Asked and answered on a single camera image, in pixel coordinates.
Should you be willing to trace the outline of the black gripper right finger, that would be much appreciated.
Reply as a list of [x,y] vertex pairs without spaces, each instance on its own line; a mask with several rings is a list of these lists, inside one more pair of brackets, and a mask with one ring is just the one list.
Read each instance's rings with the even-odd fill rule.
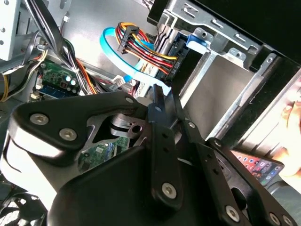
[[184,159],[192,163],[205,188],[210,226],[295,226],[297,223],[229,148],[216,138],[205,141],[185,118],[178,96],[175,111],[187,148]]

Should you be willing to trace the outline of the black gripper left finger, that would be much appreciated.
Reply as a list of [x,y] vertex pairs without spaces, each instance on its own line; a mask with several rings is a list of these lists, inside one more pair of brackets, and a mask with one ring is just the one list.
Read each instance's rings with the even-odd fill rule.
[[125,92],[77,96],[23,104],[12,112],[0,169],[5,178],[36,194],[51,208],[59,190],[78,173],[82,151],[124,136],[149,155],[154,202],[179,210],[183,202],[171,114],[164,95],[153,87],[153,102],[140,104]]

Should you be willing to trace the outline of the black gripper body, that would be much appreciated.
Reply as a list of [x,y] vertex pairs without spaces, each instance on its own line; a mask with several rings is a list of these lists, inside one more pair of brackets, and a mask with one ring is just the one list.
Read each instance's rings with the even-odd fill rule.
[[49,226],[220,226],[205,177],[178,144],[183,203],[178,211],[151,196],[148,153],[135,148],[77,176],[57,193]]

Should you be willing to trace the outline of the person's hand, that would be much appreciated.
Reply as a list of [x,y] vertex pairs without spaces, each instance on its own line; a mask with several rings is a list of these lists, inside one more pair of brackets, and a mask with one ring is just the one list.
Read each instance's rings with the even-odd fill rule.
[[301,169],[301,95],[285,106],[278,123],[281,149],[274,159],[284,164],[283,176],[292,176]]

